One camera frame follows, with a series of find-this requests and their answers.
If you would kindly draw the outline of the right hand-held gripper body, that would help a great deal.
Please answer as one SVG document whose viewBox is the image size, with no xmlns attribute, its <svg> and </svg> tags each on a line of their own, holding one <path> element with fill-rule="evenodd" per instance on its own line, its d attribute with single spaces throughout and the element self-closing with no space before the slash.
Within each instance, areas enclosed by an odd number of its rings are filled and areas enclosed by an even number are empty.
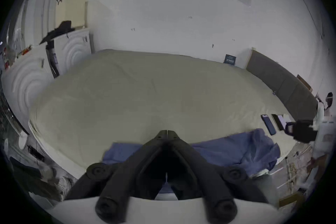
<svg viewBox="0 0 336 224">
<path fill-rule="evenodd" d="M 318 106 L 317 115 L 313 122 L 317 129 L 317 136 L 313 144 L 314 155 L 331 154 L 335 146 L 336 117 L 325 116 L 324 113 L 324 106 Z"/>
</svg>

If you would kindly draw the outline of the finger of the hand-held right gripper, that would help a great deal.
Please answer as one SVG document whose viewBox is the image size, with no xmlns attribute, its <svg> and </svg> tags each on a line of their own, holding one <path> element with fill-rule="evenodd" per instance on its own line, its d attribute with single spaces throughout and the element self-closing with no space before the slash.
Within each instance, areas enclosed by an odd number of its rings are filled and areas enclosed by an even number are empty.
<svg viewBox="0 0 336 224">
<path fill-rule="evenodd" d="M 298 120 L 287 122 L 285 133 L 301 143 L 313 142 L 317 136 L 317 130 L 313 129 L 313 120 Z"/>
</svg>

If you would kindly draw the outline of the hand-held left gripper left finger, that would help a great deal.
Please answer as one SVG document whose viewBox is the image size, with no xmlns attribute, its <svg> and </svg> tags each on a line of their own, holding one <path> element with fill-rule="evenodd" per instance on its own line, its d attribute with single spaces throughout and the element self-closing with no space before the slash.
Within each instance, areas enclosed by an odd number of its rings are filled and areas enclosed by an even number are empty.
<svg viewBox="0 0 336 224">
<path fill-rule="evenodd" d="M 167 142 L 168 131 L 162 130 L 122 163 L 90 165 L 65 200 L 99 197 L 95 212 L 101 220 L 125 221 L 130 196 L 153 200 L 166 183 L 160 161 Z"/>
</svg>

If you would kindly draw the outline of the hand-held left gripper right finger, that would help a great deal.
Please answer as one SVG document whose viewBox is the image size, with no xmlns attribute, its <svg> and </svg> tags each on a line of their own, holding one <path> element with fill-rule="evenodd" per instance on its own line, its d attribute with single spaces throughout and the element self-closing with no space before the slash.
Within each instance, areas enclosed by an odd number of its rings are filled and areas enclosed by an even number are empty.
<svg viewBox="0 0 336 224">
<path fill-rule="evenodd" d="M 209 222 L 231 222 L 238 213 L 235 198 L 268 204 L 244 169 L 208 163 L 174 131 L 167 139 L 167 182 L 179 200 L 203 198 Z"/>
</svg>

